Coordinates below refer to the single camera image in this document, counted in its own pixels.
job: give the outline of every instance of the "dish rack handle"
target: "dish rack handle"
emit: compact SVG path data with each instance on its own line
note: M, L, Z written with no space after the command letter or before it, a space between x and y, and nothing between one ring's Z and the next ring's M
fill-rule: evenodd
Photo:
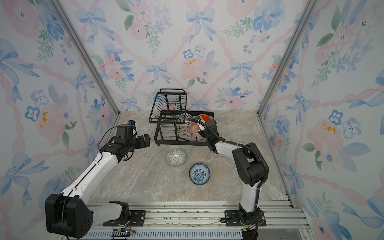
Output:
M184 89L180 89L180 88L161 88L161 89L160 89L160 92L161 92L161 93L163 93L162 90L177 90L177 91L183 91L183 92L185 92Z

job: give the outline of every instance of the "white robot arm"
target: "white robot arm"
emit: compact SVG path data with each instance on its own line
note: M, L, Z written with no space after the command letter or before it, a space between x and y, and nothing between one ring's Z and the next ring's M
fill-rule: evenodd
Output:
M261 154L256 145L254 143L236 144L220 138L215 121L190 120L199 121L202 129L199 132L207 139L211 151L234 158L239 176L244 182L243 197L239 203L239 218L244 225L257 230L255 216L258 208L257 206L255 208L255 205L257 205L260 186L265 182L268 172L265 171L262 162L257 161ZM149 147L150 137L147 134L144 137L136 137L135 122L129 121L129 123L131 124L117 127L116 136L100 149L95 160L76 181L60 194L51 194L47 198L45 210L48 232L81 238L90 228L110 220L114 220L120 226L125 226L129 220L132 220L128 204L125 202L113 201L104 205L87 206L93 191L112 168L126 158L129 152L133 154L135 149Z

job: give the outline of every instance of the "orange patterned bowl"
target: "orange patterned bowl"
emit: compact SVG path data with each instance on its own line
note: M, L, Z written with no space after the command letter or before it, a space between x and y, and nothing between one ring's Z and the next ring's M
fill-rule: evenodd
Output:
M201 137L201 135L199 134L199 130L201 130L201 129L200 129L199 125L195 122L193 122L191 124L191 126L189 127L189 131L195 137Z

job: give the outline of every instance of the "green patterned bowl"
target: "green patterned bowl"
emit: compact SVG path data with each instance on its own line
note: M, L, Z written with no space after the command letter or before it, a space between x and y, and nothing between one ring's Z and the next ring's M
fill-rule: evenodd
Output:
M185 161L185 153L180 149L173 149L167 154L167 163L171 166L180 166Z

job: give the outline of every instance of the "white patterned bowl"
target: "white patterned bowl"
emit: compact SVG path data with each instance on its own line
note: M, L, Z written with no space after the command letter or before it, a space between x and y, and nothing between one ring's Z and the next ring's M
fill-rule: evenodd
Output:
M206 184L210 175L209 168L202 163L196 163L189 169L189 178L196 185Z
M173 149L167 154L167 163L171 166L180 166L185 161L185 153L180 149Z

